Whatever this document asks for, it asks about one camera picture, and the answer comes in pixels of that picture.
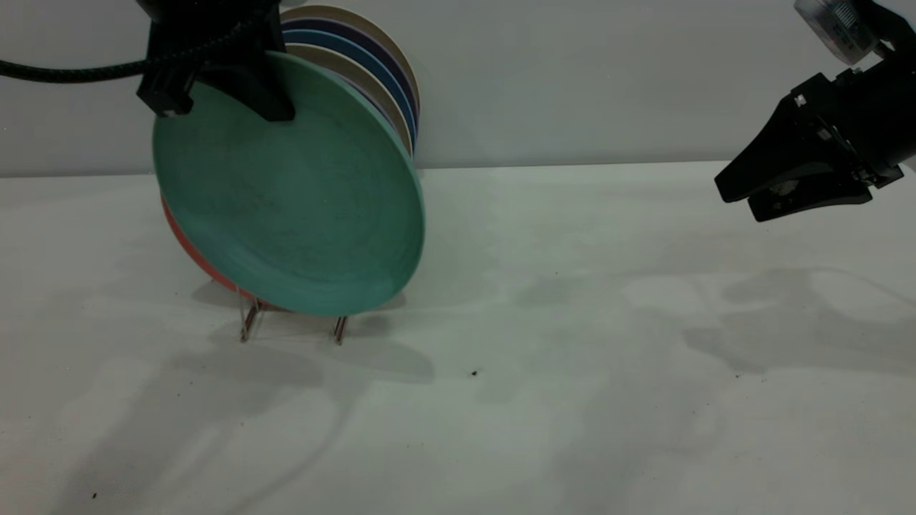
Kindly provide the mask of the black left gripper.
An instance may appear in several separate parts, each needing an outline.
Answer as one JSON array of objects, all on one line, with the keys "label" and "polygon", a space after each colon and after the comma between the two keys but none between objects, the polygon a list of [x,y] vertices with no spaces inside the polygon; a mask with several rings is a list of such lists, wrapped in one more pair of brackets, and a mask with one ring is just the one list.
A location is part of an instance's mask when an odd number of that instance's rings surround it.
[{"label": "black left gripper", "polygon": [[213,60],[213,87],[268,122],[296,111],[268,52],[286,51],[278,1],[140,1],[150,18],[146,58],[135,94],[158,117],[193,108],[199,63]]}]

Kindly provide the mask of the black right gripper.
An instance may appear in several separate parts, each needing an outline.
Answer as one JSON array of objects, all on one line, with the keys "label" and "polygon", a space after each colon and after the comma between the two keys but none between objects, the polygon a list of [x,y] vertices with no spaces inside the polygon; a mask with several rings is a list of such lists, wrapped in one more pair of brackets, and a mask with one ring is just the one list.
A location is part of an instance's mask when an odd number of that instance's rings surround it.
[{"label": "black right gripper", "polygon": [[[751,143],[714,183],[724,202],[746,198],[757,222],[813,209],[861,205],[902,179],[905,161],[905,72],[822,73],[791,90]],[[842,154],[799,118],[804,111],[841,137],[859,176],[835,172]]]}]

